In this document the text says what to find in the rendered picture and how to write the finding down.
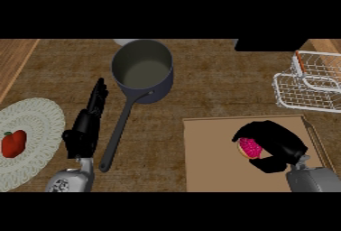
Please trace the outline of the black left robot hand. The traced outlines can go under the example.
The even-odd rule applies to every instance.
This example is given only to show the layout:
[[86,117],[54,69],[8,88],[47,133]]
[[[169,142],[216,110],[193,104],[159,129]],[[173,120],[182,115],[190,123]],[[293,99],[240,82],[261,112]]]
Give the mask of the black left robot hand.
[[103,78],[98,78],[89,93],[86,108],[78,113],[72,129],[64,130],[61,133],[69,159],[89,158],[92,156],[98,141],[100,119],[106,97],[106,85]]

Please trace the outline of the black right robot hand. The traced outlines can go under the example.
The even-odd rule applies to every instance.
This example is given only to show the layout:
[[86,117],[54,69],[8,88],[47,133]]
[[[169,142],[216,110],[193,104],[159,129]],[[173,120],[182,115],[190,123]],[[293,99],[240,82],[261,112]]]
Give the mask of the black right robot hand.
[[264,173],[284,171],[286,165],[295,165],[306,152],[306,147],[297,136],[268,120],[243,125],[234,133],[231,142],[237,142],[241,138],[252,139],[269,153],[265,158],[249,159],[250,165]]

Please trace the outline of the pink frosted cupcake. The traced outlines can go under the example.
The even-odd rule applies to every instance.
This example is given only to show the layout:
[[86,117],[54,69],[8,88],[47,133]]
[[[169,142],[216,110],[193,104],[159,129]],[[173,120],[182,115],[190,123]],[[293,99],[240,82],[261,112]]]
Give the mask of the pink frosted cupcake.
[[253,160],[261,157],[262,147],[252,138],[238,138],[237,148],[244,158]]

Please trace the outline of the brown tray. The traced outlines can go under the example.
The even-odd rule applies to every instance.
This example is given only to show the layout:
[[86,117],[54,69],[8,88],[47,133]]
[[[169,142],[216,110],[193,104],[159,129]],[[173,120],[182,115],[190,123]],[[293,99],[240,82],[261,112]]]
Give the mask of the brown tray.
[[238,128],[252,121],[269,120],[290,130],[306,146],[306,166],[333,165],[320,143],[314,126],[302,115],[237,116],[185,118],[184,122],[184,169],[185,190],[193,191],[289,191],[284,173],[262,173],[238,153],[231,142]]

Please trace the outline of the round white woven placemat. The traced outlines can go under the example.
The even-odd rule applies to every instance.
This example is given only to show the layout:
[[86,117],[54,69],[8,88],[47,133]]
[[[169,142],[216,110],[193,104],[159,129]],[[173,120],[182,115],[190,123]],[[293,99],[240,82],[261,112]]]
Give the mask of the round white woven placemat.
[[0,110],[0,142],[4,132],[26,133],[23,152],[14,158],[0,153],[0,192],[17,188],[44,169],[58,150],[63,128],[61,108],[47,98],[23,99]]

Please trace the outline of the red bell pepper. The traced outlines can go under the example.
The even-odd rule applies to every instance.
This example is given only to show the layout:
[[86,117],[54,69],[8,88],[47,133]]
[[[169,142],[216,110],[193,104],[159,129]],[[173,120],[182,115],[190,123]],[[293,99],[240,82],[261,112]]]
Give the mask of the red bell pepper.
[[26,133],[17,130],[14,133],[4,132],[1,140],[1,154],[5,158],[14,158],[24,150]]

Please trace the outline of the dark blue saucepan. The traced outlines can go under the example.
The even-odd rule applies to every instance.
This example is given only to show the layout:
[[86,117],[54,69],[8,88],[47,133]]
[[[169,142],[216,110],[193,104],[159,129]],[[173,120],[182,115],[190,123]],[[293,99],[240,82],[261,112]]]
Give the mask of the dark blue saucepan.
[[98,164],[101,172],[110,169],[132,104],[151,104],[171,91],[172,56],[166,46],[145,39],[128,42],[113,56],[111,75],[126,101]]

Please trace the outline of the white round object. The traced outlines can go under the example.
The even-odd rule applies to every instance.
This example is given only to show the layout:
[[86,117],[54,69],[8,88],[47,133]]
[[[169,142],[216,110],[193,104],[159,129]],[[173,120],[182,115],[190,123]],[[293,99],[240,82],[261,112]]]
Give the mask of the white round object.
[[113,42],[119,45],[123,46],[126,43],[137,41],[138,39],[113,39]]

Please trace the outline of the black appliance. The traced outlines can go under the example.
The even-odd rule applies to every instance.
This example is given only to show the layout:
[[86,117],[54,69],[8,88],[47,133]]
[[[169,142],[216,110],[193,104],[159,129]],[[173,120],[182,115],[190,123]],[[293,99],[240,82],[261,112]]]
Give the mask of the black appliance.
[[235,51],[295,51],[306,39],[235,39]]

